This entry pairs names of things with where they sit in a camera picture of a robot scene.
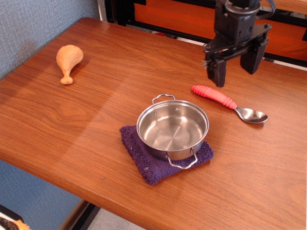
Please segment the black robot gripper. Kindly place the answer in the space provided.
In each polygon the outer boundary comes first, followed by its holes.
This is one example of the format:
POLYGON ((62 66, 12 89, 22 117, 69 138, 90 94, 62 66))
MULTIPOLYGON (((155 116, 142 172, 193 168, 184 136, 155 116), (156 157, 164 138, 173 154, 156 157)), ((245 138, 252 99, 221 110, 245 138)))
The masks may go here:
POLYGON ((258 14, 259 0, 218 0, 215 5, 215 38, 205 47, 203 66, 209 79, 223 87, 226 62, 240 56, 240 65, 249 74, 254 74, 264 56, 268 44, 267 34, 272 28, 256 24, 256 20, 268 19, 272 11, 258 14))

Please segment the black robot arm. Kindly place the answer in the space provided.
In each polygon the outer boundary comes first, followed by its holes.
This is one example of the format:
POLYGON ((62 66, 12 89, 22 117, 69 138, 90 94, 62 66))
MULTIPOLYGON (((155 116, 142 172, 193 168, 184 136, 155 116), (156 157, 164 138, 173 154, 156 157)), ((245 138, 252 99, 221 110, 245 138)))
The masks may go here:
POLYGON ((259 0, 218 0, 215 6, 215 38, 204 47, 203 66, 209 79, 223 87, 228 60, 240 57, 240 65, 254 74, 268 44, 270 24, 256 24, 257 20, 270 18, 275 10, 274 1, 268 1, 271 11, 259 15, 259 0))

